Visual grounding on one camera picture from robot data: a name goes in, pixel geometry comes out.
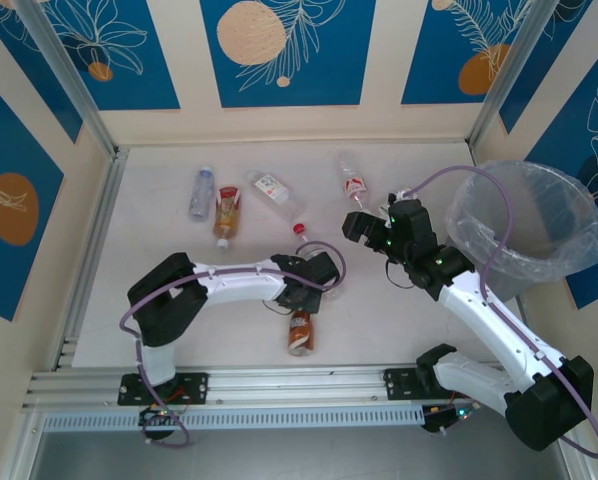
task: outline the bottle label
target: bottle label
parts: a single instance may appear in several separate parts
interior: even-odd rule
[[[354,177],[349,180],[346,180],[344,185],[344,190],[346,191],[346,195],[351,197],[355,193],[358,192],[367,192],[368,189],[366,188],[366,182],[363,181],[361,177]]]
[[[308,325],[308,321],[303,317],[295,317],[290,320],[290,328],[305,327],[306,325]]]
[[[255,186],[276,203],[279,203],[279,197],[288,191],[286,186],[272,175],[263,176],[255,183]]]
[[[236,187],[225,187],[217,192],[217,226],[232,227],[241,208],[241,192]]]

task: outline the clear plastic bottle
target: clear plastic bottle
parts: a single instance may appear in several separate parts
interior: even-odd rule
[[[290,188],[269,173],[248,172],[246,180],[255,195],[291,225],[306,208]]]
[[[205,222],[208,219],[214,189],[215,177],[212,168],[203,167],[195,177],[195,186],[188,208],[188,215],[193,221]]]
[[[370,211],[370,194],[366,182],[359,173],[357,160],[352,152],[342,151],[335,157],[343,191],[359,210]]]
[[[295,235],[301,239],[299,246],[314,240],[313,238],[310,238],[308,236],[308,230],[303,223],[297,223],[294,227],[292,227],[292,231],[295,232]],[[307,247],[304,247],[299,251],[299,256],[305,258],[306,260],[310,260],[312,257],[316,257],[321,252],[325,251],[326,250],[321,248],[319,245],[308,245]],[[339,295],[339,293],[341,293],[341,285],[337,288],[324,292],[323,298],[326,300],[334,300]]]
[[[311,241],[311,239],[308,237],[306,226],[303,223],[297,223],[294,227],[292,227],[292,231],[295,232],[295,235],[301,239],[300,246]],[[310,260],[312,257],[316,257],[323,251],[324,249],[317,245],[309,245],[305,248],[302,248],[299,252],[299,255],[306,260]]]

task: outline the clear plastic bag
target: clear plastic bag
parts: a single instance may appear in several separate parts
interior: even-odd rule
[[[598,210],[579,180],[530,162],[489,162],[481,168],[503,183],[513,206],[512,235],[494,270],[528,286],[598,263]],[[483,266],[505,232],[505,202],[490,180],[473,174],[445,220],[452,241]]]

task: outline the white tabletop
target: white tabletop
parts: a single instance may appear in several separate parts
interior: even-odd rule
[[[288,317],[252,301],[202,310],[178,340],[178,365],[409,363],[442,342],[476,360],[493,360],[461,320],[424,291],[391,285],[384,274],[385,257],[343,237],[341,225],[349,205],[332,162],[332,153],[342,148],[360,159],[374,208],[388,192],[415,186],[440,168],[472,164],[463,143],[287,142],[133,149],[73,366],[134,365],[133,342],[117,323],[129,307],[128,289],[168,255],[186,252],[192,262],[234,265],[294,251],[297,239],[290,226],[248,190],[244,174],[253,169],[280,177],[307,200],[302,220],[312,237],[331,242],[348,263],[343,292],[335,301],[323,303],[314,316],[315,351],[310,357],[287,353]],[[187,216],[194,175],[203,165],[212,166],[219,187],[244,187],[240,231],[229,252],[215,246],[212,218],[196,224]],[[444,212],[464,178],[462,173],[448,174],[420,196],[440,241],[446,238]],[[405,274],[393,269],[394,280],[408,284]]]

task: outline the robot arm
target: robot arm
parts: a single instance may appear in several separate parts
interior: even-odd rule
[[[412,283],[461,318],[501,362],[504,371],[479,364],[442,344],[417,359],[417,378],[429,391],[458,391],[499,412],[528,447],[543,450],[585,414],[542,361],[546,357],[590,406],[593,370],[581,357],[567,360],[523,324],[492,292],[494,304],[537,347],[535,353],[500,318],[480,291],[480,276],[456,248],[437,243],[428,212],[419,200],[389,199],[389,226],[363,212],[348,214],[346,238],[402,265]]]
[[[130,304],[134,306],[157,289],[191,275],[199,278],[182,285],[179,291],[159,295],[134,315],[141,330],[146,376],[153,386],[164,385],[165,393],[173,388],[168,384],[176,376],[175,341],[202,308],[240,300],[267,300],[292,310],[317,313],[321,290],[296,278],[318,285],[339,279],[339,271],[326,252],[309,260],[273,255],[255,264],[221,267],[194,264],[185,253],[175,253],[129,290]]]

